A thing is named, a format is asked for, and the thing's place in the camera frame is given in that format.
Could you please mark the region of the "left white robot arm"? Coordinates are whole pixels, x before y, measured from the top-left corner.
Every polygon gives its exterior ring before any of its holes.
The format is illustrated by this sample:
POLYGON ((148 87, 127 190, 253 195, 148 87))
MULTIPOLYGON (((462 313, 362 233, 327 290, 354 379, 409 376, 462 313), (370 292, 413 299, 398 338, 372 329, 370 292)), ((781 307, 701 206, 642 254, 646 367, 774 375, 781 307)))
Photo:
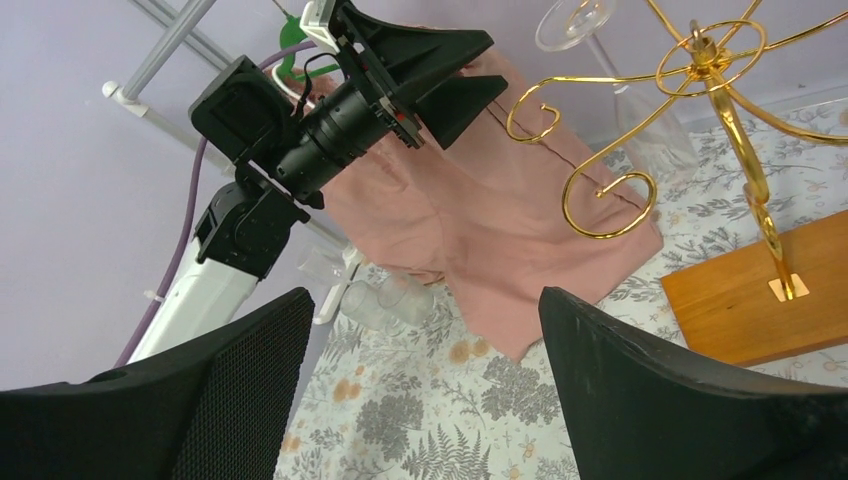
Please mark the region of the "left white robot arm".
POLYGON ((462 69, 493 44, 483 30, 391 24, 349 1, 311 1, 304 39, 344 82, 311 101, 314 83, 285 97, 262 66, 241 56, 191 106, 197 154, 215 146, 234 179, 202 214, 188 210, 178 247, 149 310, 119 357, 126 365, 227 324, 264 280, 291 229, 324 205, 322 188, 386 136, 409 148, 452 145, 507 88, 499 75, 462 69))

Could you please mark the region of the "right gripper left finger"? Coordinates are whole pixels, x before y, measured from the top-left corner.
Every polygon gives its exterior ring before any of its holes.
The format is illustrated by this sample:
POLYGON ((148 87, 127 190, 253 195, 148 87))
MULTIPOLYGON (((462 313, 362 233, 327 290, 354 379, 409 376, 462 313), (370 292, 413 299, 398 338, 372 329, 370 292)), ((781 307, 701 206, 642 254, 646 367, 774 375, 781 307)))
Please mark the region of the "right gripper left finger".
POLYGON ((270 479, 309 341, 298 287, 79 384, 1 395, 5 479, 270 479))

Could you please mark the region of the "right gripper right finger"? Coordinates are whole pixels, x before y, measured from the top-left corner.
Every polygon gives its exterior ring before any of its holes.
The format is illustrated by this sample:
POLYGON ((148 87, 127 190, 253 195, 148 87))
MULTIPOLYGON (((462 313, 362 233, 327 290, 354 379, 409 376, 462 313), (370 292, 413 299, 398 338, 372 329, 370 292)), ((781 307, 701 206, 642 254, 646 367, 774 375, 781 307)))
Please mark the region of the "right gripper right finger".
POLYGON ((847 391, 708 358, 557 288, 538 304, 583 479, 843 479, 847 391))

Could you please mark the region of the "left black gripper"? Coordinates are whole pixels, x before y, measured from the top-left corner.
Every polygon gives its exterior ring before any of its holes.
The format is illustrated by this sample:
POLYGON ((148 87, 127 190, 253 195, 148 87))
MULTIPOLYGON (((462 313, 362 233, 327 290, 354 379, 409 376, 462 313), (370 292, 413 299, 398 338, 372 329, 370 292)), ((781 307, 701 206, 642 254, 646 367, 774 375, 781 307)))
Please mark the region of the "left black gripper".
POLYGON ((436 143, 448 149, 508 88, 500 75, 446 80, 494 44, 484 30, 391 24, 350 2, 336 3, 330 30, 345 75, 327 98, 327 138, 334 149, 369 149, 389 134, 420 147, 415 106, 436 143))

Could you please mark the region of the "ribbed clear wine glass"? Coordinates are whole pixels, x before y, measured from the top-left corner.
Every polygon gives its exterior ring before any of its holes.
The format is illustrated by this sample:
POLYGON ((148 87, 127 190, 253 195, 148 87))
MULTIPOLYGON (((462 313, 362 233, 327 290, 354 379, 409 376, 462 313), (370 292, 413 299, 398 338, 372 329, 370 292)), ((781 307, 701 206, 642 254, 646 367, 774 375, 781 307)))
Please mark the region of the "ribbed clear wine glass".
POLYGON ((339 309, 348 319, 391 337, 405 330, 405 324, 380 305, 377 288, 365 281, 355 281, 347 286, 339 309))

